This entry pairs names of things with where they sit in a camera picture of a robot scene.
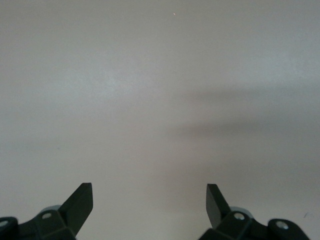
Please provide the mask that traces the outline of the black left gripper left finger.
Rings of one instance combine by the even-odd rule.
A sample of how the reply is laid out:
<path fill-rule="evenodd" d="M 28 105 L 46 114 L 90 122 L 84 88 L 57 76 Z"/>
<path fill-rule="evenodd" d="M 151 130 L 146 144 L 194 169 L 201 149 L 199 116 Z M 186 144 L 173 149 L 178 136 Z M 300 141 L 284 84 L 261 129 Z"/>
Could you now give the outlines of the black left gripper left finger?
<path fill-rule="evenodd" d="M 0 238 L 75 240 L 92 210 L 92 184 L 82 183 L 62 205 L 47 207 L 27 222 L 19 224 L 16 217 L 1 217 Z"/>

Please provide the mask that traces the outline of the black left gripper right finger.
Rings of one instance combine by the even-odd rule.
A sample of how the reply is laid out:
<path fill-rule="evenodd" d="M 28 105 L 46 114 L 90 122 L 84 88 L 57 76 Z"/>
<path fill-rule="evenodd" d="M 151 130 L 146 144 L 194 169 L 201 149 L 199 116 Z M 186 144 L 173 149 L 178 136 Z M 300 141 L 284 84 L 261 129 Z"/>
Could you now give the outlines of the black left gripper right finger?
<path fill-rule="evenodd" d="M 231 208 L 216 184 L 206 186 L 206 212 L 211 228 L 201 240 L 308 240 L 294 222 L 273 218 L 267 225 L 259 223 L 242 208 Z"/>

